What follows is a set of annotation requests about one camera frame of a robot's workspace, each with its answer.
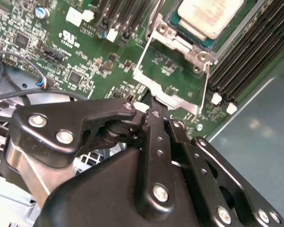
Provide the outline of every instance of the integrated circuit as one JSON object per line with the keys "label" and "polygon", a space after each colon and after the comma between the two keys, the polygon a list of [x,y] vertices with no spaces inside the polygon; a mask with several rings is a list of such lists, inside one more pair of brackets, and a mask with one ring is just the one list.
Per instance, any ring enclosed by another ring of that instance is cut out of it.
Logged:
{"label": "integrated circuit", "polygon": [[17,32],[14,44],[20,48],[26,49],[29,44],[29,38],[20,32]]}
{"label": "integrated circuit", "polygon": [[71,82],[72,84],[75,85],[79,85],[80,81],[81,81],[82,76],[80,76],[78,73],[76,73],[75,71],[72,71],[70,74],[70,77],[68,78],[69,82]]}
{"label": "integrated circuit", "polygon": [[117,56],[113,53],[113,54],[110,54],[110,55],[108,56],[108,59],[111,60],[111,61],[116,61]]}

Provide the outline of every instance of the green circuit board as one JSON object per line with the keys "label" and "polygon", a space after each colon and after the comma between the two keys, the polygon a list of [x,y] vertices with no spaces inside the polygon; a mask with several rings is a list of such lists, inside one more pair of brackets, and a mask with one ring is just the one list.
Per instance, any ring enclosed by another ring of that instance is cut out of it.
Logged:
{"label": "green circuit board", "polygon": [[[23,2],[29,2],[27,7],[21,6]],[[99,39],[96,33],[97,25],[93,21],[82,21],[80,26],[76,26],[66,20],[70,8],[82,12],[78,0],[52,0],[49,5],[50,17],[44,21],[35,17],[34,0],[0,0],[0,50],[26,56],[52,79],[57,88],[80,93],[88,99],[121,96],[131,102],[140,101],[147,88],[133,80],[132,76],[146,44],[148,15],[154,2],[149,4],[138,32],[125,47],[119,47],[107,39]],[[44,45],[63,53],[63,62],[50,63],[38,55],[36,46],[40,40]],[[22,48],[19,47],[21,41],[24,45]],[[284,52],[278,55],[277,59],[283,56]],[[13,57],[8,57],[4,62],[34,74]],[[192,64],[180,53],[157,42],[151,44],[142,62],[143,73],[161,84],[166,94],[177,95],[191,103],[200,104],[205,76],[193,74],[192,69]],[[227,116],[224,107],[214,106],[207,99],[199,116],[183,109],[170,111],[170,117],[185,121],[189,137],[206,137]],[[196,130],[198,124],[203,125],[201,131]]]}

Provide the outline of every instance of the surface-mount component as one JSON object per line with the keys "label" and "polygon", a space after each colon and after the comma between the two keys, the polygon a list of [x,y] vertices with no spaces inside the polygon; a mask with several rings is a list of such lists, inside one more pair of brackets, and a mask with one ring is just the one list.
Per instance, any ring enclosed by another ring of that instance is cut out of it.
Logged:
{"label": "surface-mount component", "polygon": [[29,38],[22,33],[18,32],[14,44],[20,48],[26,49],[29,43]]}
{"label": "surface-mount component", "polygon": [[78,85],[81,81],[82,76],[80,76],[78,73],[72,71],[69,77],[69,82]]}

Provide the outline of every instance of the chip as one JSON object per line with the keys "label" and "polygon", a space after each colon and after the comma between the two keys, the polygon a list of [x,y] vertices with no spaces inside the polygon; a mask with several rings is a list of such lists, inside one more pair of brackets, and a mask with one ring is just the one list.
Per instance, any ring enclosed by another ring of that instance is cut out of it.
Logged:
{"label": "chip", "polygon": [[117,56],[116,56],[115,54],[110,54],[110,55],[108,56],[108,59],[111,60],[111,61],[116,61]]}
{"label": "chip", "polygon": [[23,49],[26,49],[29,43],[29,38],[22,33],[18,32],[16,34],[16,38],[14,41],[14,44],[17,45],[18,47],[21,47]]}
{"label": "chip", "polygon": [[167,68],[170,68],[173,65],[173,62],[171,60],[168,60],[165,65]]}
{"label": "chip", "polygon": [[78,85],[80,83],[82,76],[80,76],[78,73],[72,71],[69,77],[69,81],[75,85]]}
{"label": "chip", "polygon": [[129,68],[129,67],[132,66],[132,63],[131,63],[130,61],[126,61],[126,62],[124,63],[124,66],[125,66],[126,68]]}

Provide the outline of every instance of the microchip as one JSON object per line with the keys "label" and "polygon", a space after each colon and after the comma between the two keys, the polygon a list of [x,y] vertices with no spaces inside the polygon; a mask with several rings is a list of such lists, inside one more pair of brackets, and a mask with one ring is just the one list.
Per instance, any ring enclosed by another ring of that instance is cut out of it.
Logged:
{"label": "microchip", "polygon": [[131,63],[130,61],[126,61],[126,62],[124,63],[124,66],[125,66],[126,68],[129,68],[129,67],[132,66],[132,63]]}
{"label": "microchip", "polygon": [[80,83],[82,76],[80,76],[78,73],[72,71],[69,77],[69,81],[75,85],[78,85]]}
{"label": "microchip", "polygon": [[106,61],[103,64],[103,67],[105,70],[110,71],[113,68],[113,62],[112,61]]}
{"label": "microchip", "polygon": [[103,67],[103,65],[101,65],[101,66],[99,67],[99,71],[100,71],[100,72],[103,72],[103,70],[104,70],[104,67]]}
{"label": "microchip", "polygon": [[26,49],[29,43],[29,38],[22,33],[18,32],[16,34],[16,38],[14,40],[14,44],[18,47],[21,47],[23,49]]}
{"label": "microchip", "polygon": [[170,68],[173,65],[173,62],[171,60],[168,60],[165,65],[167,68]]}
{"label": "microchip", "polygon": [[108,59],[111,60],[111,61],[116,61],[117,56],[116,56],[115,54],[110,54],[110,55],[108,56]]}

